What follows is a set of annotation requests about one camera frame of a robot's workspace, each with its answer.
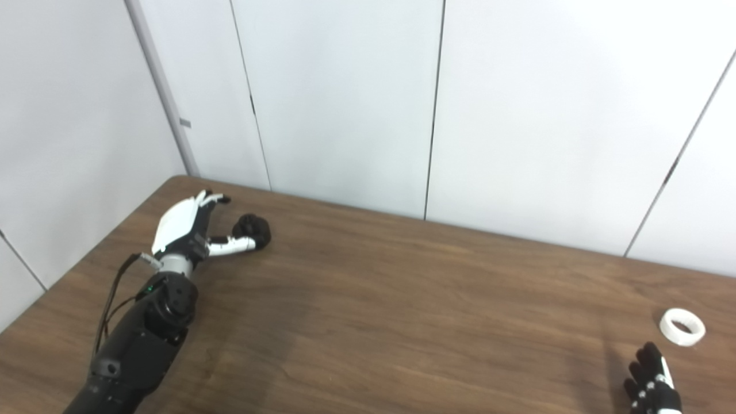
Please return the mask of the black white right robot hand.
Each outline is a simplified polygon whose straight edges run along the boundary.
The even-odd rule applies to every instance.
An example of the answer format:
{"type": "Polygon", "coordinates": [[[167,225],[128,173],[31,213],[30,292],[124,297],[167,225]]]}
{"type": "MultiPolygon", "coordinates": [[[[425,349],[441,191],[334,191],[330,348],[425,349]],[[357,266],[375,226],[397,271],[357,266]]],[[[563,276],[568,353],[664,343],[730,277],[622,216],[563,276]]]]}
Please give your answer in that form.
{"type": "Polygon", "coordinates": [[[647,342],[637,350],[628,371],[623,387],[630,399],[630,413],[683,412],[666,359],[654,343],[647,342]]]}

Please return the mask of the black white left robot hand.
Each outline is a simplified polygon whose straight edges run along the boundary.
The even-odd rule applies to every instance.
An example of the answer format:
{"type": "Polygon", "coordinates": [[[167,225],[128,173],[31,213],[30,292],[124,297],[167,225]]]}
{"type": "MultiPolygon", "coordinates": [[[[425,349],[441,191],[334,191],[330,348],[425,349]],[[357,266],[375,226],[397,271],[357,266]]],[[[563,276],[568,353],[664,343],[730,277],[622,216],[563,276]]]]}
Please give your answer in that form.
{"type": "Polygon", "coordinates": [[[260,234],[247,235],[244,230],[231,236],[208,236],[210,216],[218,204],[231,199],[209,190],[174,204],[160,218],[152,244],[152,254],[158,262],[168,256],[181,256],[196,265],[215,256],[229,256],[255,251],[265,246],[260,234]]]}

